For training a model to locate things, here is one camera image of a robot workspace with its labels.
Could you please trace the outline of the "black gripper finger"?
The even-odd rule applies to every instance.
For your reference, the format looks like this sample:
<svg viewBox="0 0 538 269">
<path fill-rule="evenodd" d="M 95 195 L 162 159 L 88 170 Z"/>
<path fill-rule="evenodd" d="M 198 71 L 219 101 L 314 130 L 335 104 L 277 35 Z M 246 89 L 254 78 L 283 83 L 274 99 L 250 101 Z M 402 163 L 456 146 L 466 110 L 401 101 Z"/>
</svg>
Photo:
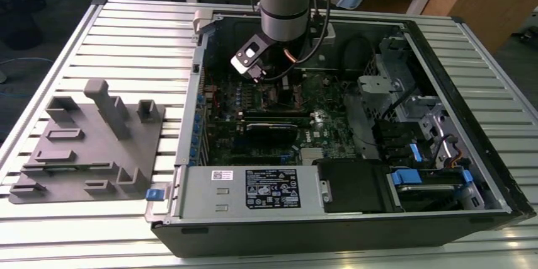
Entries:
<svg viewBox="0 0 538 269">
<path fill-rule="evenodd" d="M 285 76 L 277 82 L 277 102 L 298 108 L 302 102 L 302 79 L 295 76 Z"/>
</svg>

